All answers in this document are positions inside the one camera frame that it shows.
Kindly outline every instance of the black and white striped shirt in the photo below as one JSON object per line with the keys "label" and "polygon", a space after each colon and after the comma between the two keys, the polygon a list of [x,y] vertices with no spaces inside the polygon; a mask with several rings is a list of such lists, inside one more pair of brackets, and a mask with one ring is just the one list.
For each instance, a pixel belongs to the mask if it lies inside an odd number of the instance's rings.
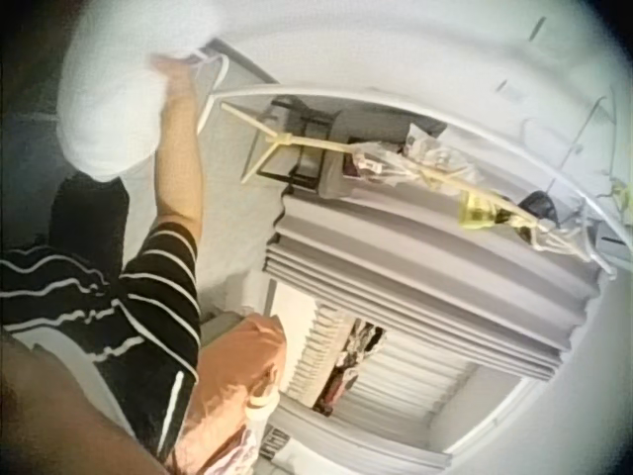
{"label": "black and white striped shirt", "polygon": [[[76,376],[84,392],[112,401],[107,415],[160,461],[178,437],[198,380],[196,253],[187,230],[163,224],[115,281],[47,246],[12,250],[0,259],[4,330],[52,352],[62,348],[62,361],[75,354],[71,345],[81,348],[84,359],[72,357],[71,372],[96,368],[105,381],[100,390],[90,378]],[[104,391],[110,394],[94,394]]]}

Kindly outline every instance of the white fabric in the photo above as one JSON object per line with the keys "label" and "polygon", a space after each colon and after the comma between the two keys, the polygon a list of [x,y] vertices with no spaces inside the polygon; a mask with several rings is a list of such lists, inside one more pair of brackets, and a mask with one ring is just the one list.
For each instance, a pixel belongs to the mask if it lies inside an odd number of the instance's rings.
{"label": "white fabric", "polygon": [[166,86],[150,55],[186,57],[219,31],[212,0],[93,0],[62,69],[57,134],[65,157],[99,181],[150,157]]}
{"label": "white fabric", "polygon": [[54,329],[38,328],[14,333],[13,337],[29,349],[38,344],[54,354],[70,371],[90,403],[110,421],[136,438],[121,406],[108,388],[99,370],[86,353],[68,336]]}

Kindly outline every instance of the floor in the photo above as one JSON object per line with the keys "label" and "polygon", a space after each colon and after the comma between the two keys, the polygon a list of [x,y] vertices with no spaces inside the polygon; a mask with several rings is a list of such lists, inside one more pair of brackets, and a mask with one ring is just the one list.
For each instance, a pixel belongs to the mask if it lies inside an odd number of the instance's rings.
{"label": "floor", "polygon": [[[48,61],[25,89],[18,106],[3,116],[0,238],[4,248],[45,236],[55,191],[73,172],[55,136],[59,66],[60,58]],[[197,76],[201,101],[216,72],[216,66],[205,66]],[[257,82],[261,81],[232,62],[222,88]],[[285,111],[271,109],[270,99],[231,102],[281,129]],[[200,145],[206,174],[204,235],[198,261],[200,301],[203,309],[212,305],[226,308],[227,302],[235,302],[228,294],[231,289],[239,287],[250,269],[263,266],[266,242],[273,237],[273,223],[282,213],[280,197],[285,187],[257,176],[240,185],[245,166],[259,154],[263,143],[249,126],[218,107],[200,134]],[[275,156],[275,171],[289,169],[295,159],[295,151],[282,151]],[[131,198],[125,244],[125,256],[130,258],[155,213],[151,160],[123,179]]]}

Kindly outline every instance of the hand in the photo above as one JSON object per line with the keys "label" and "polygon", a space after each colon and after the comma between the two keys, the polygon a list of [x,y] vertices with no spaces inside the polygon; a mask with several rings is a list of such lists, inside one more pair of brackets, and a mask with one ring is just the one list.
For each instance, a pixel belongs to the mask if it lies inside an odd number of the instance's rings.
{"label": "hand", "polygon": [[190,67],[178,59],[154,55],[152,67],[167,77],[167,102],[177,99],[196,100],[196,89],[191,77]]}

